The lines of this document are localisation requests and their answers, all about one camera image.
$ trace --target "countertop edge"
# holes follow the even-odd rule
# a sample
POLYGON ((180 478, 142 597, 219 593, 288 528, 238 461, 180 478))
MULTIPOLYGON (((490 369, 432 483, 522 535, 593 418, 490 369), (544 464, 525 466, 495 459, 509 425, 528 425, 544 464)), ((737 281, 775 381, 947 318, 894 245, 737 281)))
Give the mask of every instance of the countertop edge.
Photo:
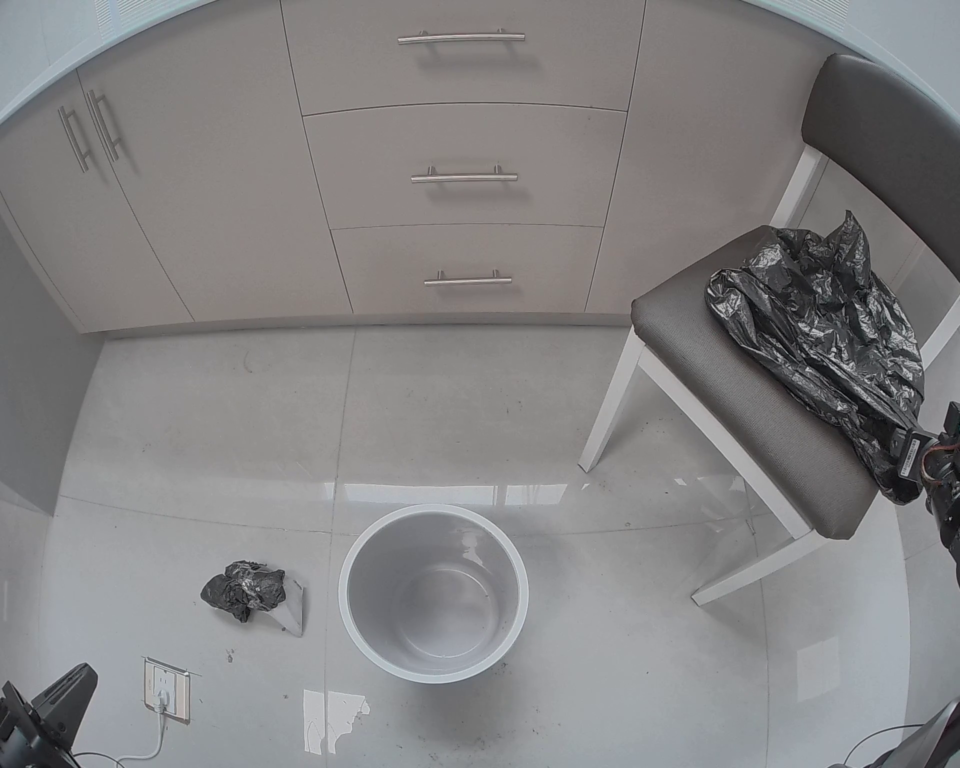
MULTIPOLYGON (((182 5, 176 8, 168 9, 157 18, 151 19, 150 21, 144 22, 135 27, 131 27, 121 35, 112 37, 110 40, 103 41, 99 34, 89 37, 88 39, 74 46, 70 51, 43 70, 43 72, 37 75, 23 90, 14 96, 12 101, 6 104, 3 109, 0 109, 0 124, 3 124, 9 117, 15 114, 21 107, 27 104, 46 87, 52 85, 61 77, 69 74, 87 61, 90 61, 98 54, 103 53, 108 48, 111 48, 117 43, 123 42, 129 37, 133 37, 144 30, 150 29, 156 24, 160 24, 167 19, 178 16, 181 13, 192 11, 199 6, 203 6, 212 2, 214 2, 214 0, 183 0, 182 5)), ((923 78, 917 75, 916 72, 910 69, 910 67, 904 64, 900 59, 890 53, 890 51, 881 46, 875 40, 871 39, 869 36, 860 32, 860 30, 853 25, 849 23, 846 24, 843 32, 841 33, 835 27, 825 24, 823 21, 817 18, 797 12, 790 8, 786 8, 777 2, 772 2, 772 0, 743 0, 743 2, 757 6, 758 8, 763 8, 766 11, 776 13, 777 15, 788 18, 791 21, 797 22, 798 24, 802 24, 814 32, 818 32, 821 35, 829 37, 841 45, 850 48, 855 53, 858 53, 867 59, 876 61, 888 69, 891 69, 923 91, 927 96, 933 99, 933 101, 936 102, 941 109, 949 114, 956 123, 960 124, 960 113, 958 113, 957 110, 954 109, 939 93, 930 87, 930 85, 923 78)))

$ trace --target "crumpled trash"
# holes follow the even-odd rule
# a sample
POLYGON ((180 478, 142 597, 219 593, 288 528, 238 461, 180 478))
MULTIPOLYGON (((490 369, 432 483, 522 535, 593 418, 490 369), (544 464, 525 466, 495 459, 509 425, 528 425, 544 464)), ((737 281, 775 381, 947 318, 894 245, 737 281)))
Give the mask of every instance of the crumpled trash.
POLYGON ((897 504, 919 495, 898 477, 891 441, 917 426, 924 365, 852 213, 826 237, 772 229, 741 269, 710 278, 705 299, 747 354, 843 432, 883 495, 897 504))
POLYGON ((241 624, 247 623, 252 611, 263 611, 291 634, 302 636, 303 587, 283 570, 238 560, 210 579, 200 597, 241 624))

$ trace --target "countertop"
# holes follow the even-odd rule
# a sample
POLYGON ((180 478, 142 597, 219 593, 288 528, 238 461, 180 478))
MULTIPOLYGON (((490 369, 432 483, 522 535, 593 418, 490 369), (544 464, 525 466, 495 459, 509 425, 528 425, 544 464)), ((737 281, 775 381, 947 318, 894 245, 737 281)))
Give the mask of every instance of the countertop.
MULTIPOLYGON (((97 54, 213 0, 2 0, 0 123, 97 54)), ((805 25, 915 84, 960 123, 960 3, 745 0, 805 25)))

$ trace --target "black cable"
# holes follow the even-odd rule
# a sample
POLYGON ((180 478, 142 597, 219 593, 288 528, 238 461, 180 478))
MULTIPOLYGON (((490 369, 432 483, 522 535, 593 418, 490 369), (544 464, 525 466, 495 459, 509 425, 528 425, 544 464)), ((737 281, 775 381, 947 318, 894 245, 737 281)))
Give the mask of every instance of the black cable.
POLYGON ((83 757, 86 755, 96 755, 97 757, 105 757, 107 760, 111 760, 115 765, 118 765, 120 768, 124 768, 113 757, 111 757, 110 755, 104 755, 102 752, 77 752, 75 755, 73 755, 73 757, 83 757))
POLYGON ((890 728, 884 728, 882 731, 873 732, 869 736, 864 736, 858 742, 856 742, 856 744, 853 745, 853 749, 851 749, 850 752, 847 754, 847 759, 843 761, 843 764, 846 765, 850 761, 850 758, 852 757, 853 753, 856 752, 856 748, 859 747, 868 738, 879 736, 881 733, 887 733, 888 731, 902 731, 904 728, 922 728, 925 725, 926 723, 915 723, 909 726, 891 726, 890 728))

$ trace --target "chair backrest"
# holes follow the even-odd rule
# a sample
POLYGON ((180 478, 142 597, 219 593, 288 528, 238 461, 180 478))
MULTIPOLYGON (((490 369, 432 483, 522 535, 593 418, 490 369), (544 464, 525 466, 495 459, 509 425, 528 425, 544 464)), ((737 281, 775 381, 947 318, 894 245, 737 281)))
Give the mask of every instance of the chair backrest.
POLYGON ((960 125, 951 115, 879 64, 834 54, 813 84, 802 135, 960 279, 960 125))

